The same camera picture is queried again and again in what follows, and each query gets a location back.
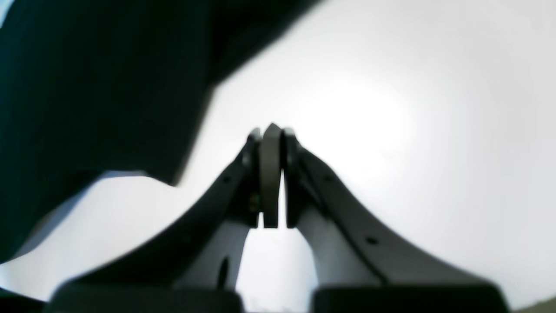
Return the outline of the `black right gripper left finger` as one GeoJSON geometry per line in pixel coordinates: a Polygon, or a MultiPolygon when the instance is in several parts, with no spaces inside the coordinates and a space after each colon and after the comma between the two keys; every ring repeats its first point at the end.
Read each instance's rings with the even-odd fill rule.
{"type": "Polygon", "coordinates": [[[57,289],[48,313],[243,313],[236,293],[248,233],[278,226],[281,128],[254,129],[189,210],[117,260],[57,289]]]}

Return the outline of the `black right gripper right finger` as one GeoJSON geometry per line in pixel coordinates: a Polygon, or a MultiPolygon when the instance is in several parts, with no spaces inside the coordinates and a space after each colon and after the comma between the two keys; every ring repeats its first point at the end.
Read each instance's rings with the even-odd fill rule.
{"type": "Polygon", "coordinates": [[[507,313],[499,288],[388,228],[335,172],[282,132],[287,226],[311,248],[312,313],[507,313]]]}

